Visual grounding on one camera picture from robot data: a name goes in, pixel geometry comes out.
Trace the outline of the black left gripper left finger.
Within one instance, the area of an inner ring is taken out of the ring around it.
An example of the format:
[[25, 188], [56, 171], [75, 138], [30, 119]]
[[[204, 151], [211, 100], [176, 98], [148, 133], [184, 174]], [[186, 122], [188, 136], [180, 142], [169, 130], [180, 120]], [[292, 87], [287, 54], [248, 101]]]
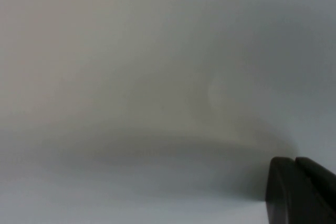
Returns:
[[295, 159], [274, 157], [265, 195], [269, 223], [335, 223], [335, 202], [325, 202]]

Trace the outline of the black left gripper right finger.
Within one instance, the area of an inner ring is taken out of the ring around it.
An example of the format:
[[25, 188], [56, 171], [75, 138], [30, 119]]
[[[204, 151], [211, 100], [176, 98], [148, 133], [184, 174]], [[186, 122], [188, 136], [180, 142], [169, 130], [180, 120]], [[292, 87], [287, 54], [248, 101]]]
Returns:
[[297, 157], [296, 164], [325, 202], [335, 202], [335, 174], [307, 157]]

